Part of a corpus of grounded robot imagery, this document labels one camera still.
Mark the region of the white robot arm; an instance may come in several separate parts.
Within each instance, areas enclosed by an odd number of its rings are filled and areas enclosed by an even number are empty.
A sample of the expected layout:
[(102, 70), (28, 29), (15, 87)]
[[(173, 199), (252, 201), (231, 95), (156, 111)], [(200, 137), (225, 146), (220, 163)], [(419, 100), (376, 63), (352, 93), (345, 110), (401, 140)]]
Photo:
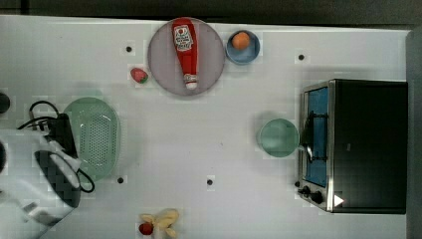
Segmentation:
[(77, 161), (36, 131), (1, 131), (1, 239), (39, 239), (81, 200)]

